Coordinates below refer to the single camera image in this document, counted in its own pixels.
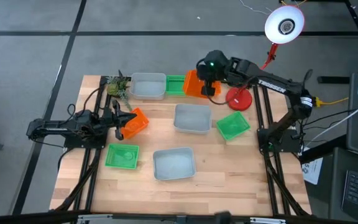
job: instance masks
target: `green plastic bin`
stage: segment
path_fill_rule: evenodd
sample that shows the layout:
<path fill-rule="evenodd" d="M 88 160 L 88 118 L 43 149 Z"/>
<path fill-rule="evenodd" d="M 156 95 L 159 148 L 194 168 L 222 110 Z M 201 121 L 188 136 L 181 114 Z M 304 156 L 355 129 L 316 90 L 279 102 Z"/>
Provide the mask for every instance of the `green plastic bin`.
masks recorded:
<path fill-rule="evenodd" d="M 167 87 L 165 92 L 171 96 L 184 96 L 183 85 L 185 84 L 184 75 L 167 75 Z"/>
<path fill-rule="evenodd" d="M 136 169 L 139 146 L 110 144 L 105 166 L 122 169 Z"/>
<path fill-rule="evenodd" d="M 219 129 L 223 138 L 228 141 L 246 132 L 250 128 L 250 125 L 241 112 L 237 111 L 217 121 L 216 127 Z"/>

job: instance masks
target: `orange plastic bin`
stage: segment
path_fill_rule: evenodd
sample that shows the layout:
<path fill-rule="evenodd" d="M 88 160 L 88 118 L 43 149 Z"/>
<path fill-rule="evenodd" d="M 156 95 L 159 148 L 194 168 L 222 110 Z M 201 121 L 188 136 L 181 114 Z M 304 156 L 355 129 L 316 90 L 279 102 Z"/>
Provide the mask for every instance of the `orange plastic bin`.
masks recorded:
<path fill-rule="evenodd" d="M 139 133 L 141 130 L 145 129 L 149 124 L 149 120 L 143 114 L 142 110 L 135 108 L 131 113 L 136 114 L 137 116 L 130 120 L 125 127 L 121 128 L 121 133 L 124 135 L 124 139 L 130 139 L 135 134 Z"/>
<path fill-rule="evenodd" d="M 204 86 L 204 81 L 201 81 L 197 77 L 197 70 L 190 70 L 186 74 L 185 84 L 183 84 L 183 91 L 186 96 L 195 96 L 201 98 L 207 98 L 206 95 L 201 94 L 201 90 Z M 222 92 L 221 82 L 214 82 L 212 87 L 215 88 L 215 96 Z"/>

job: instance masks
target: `gray plastic bin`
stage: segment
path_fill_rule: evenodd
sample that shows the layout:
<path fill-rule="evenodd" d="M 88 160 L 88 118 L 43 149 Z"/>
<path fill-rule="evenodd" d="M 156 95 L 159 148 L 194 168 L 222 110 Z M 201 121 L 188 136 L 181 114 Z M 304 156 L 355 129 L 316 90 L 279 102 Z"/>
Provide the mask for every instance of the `gray plastic bin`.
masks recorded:
<path fill-rule="evenodd" d="M 194 154 L 190 147 L 155 151 L 153 161 L 157 180 L 182 179 L 196 174 Z"/>
<path fill-rule="evenodd" d="M 163 73 L 133 73 L 130 93 L 137 100 L 162 100 L 166 82 Z"/>
<path fill-rule="evenodd" d="M 177 131 L 206 134 L 211 129 L 212 112 L 209 106 L 177 104 L 173 125 Z"/>

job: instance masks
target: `table leg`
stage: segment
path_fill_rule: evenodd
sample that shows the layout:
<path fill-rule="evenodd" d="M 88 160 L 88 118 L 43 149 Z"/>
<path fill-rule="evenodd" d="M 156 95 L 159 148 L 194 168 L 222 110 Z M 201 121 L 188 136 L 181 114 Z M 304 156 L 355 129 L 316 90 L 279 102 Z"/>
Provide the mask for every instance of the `table leg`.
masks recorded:
<path fill-rule="evenodd" d="M 305 164 L 328 154 L 332 154 L 335 147 L 346 148 L 346 134 L 302 152 L 299 161 L 301 164 Z"/>

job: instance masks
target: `wooden table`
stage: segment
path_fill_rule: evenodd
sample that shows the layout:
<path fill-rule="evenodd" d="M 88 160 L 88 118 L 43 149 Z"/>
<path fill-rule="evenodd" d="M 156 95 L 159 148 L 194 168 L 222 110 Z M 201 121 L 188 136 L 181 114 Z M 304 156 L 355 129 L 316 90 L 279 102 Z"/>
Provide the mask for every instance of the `wooden table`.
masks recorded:
<path fill-rule="evenodd" d="M 86 97 L 98 87 L 100 76 L 85 75 L 76 108 L 81 110 Z M 228 87 L 217 101 L 224 101 Z M 264 111 L 262 91 L 259 91 Z M 278 121 L 286 112 L 285 97 L 269 91 L 273 118 Z M 93 110 L 96 94 L 86 105 Z M 209 105 L 213 127 L 207 135 L 179 133 L 173 127 L 174 108 L 177 103 Z M 136 170 L 115 169 L 104 166 L 107 150 L 101 153 L 96 185 L 91 206 L 98 213 L 188 214 L 212 215 L 229 210 L 233 215 L 272 215 L 265 164 L 258 150 L 256 129 L 257 113 L 254 102 L 242 112 L 251 129 L 226 142 L 216 129 L 216 121 L 233 113 L 228 106 L 218 106 L 206 99 L 166 96 L 162 101 L 133 100 L 150 123 L 132 139 L 118 141 L 114 131 L 109 132 L 109 143 L 140 146 Z M 121 109 L 127 111 L 124 103 Z M 188 146 L 193 148 L 197 173 L 181 180 L 158 181 L 154 178 L 153 153 L 161 149 Z M 59 206 L 73 190 L 80 176 L 84 149 L 74 149 L 62 160 L 50 208 Z M 304 210 L 311 213 L 301 165 L 290 153 L 281 153 L 285 183 Z M 80 208 L 85 206 L 88 187 L 85 186 Z M 280 191 L 276 186 L 279 210 L 282 212 Z"/>

